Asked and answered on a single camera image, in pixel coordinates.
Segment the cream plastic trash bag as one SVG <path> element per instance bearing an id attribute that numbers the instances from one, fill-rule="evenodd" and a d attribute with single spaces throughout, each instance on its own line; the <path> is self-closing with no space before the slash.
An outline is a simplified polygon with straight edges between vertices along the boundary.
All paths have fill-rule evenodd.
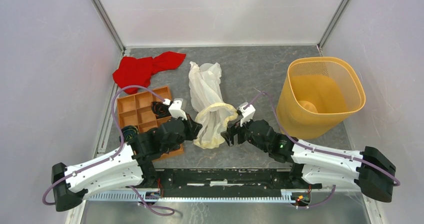
<path id="1" fill-rule="evenodd" d="M 237 119 L 236 108 L 225 103 L 220 83 L 222 69 L 219 63 L 198 65 L 190 62 L 189 90 L 191 105 L 197 112 L 195 122 L 202 125 L 194 145 L 202 149 L 218 148 L 225 142 L 221 136 L 229 122 Z"/>

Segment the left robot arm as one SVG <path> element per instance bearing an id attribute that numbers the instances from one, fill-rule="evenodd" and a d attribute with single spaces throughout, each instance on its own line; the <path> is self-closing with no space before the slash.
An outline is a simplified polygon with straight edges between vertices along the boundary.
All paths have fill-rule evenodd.
<path id="1" fill-rule="evenodd" d="M 153 160 L 197 139 L 201 128 L 190 116 L 171 118 L 98 158 L 70 166 L 55 164 L 51 190 L 56 211 L 70 210 L 90 196 L 116 188 L 156 187 L 159 176 Z"/>

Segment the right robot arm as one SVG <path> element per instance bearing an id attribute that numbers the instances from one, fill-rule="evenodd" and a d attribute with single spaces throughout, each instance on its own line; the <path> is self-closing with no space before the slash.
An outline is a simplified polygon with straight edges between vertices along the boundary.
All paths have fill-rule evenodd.
<path id="1" fill-rule="evenodd" d="M 291 163 L 289 182 L 295 188 L 305 184 L 335 185 L 361 191 L 380 202 L 391 202 L 395 165 L 378 149 L 363 151 L 324 147 L 277 133 L 265 120 L 240 121 L 221 133 L 229 146 L 248 142 L 280 163 Z"/>

